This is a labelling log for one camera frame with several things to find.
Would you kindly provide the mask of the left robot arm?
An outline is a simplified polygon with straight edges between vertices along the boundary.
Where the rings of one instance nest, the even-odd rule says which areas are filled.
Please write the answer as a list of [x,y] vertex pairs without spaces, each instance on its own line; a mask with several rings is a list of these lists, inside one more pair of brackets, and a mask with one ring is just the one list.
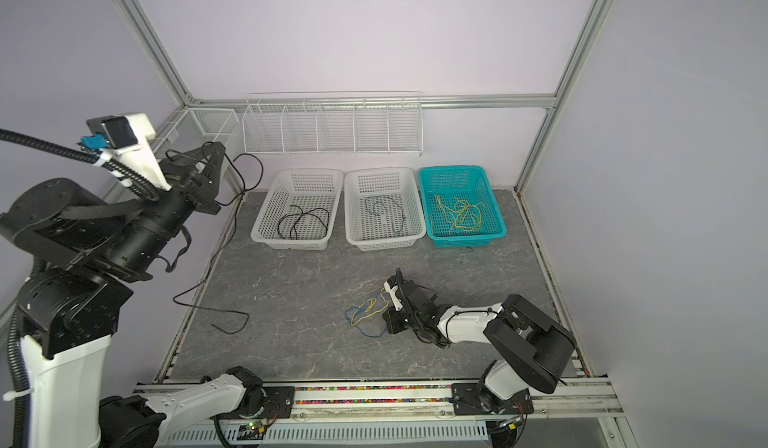
[[44,181],[1,216],[1,234],[33,258],[7,336],[16,447],[152,447],[205,419],[263,413],[262,380],[244,367],[166,397],[105,397],[106,353],[131,284],[149,279],[195,212],[216,214],[223,144],[157,159],[152,129],[93,119],[71,149],[14,131],[5,142],[109,171],[133,193],[109,204],[68,178]]

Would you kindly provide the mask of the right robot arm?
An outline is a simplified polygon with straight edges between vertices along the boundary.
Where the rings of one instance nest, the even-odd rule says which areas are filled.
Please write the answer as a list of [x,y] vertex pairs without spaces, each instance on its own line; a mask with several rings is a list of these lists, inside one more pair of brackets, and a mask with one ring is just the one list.
[[451,387],[459,416],[531,414],[530,391],[554,393],[576,349],[571,331],[519,294],[483,307],[438,305],[400,270],[384,282],[383,292],[391,301],[383,314],[388,333],[410,330],[441,349],[479,343],[496,350],[498,358],[478,382]]

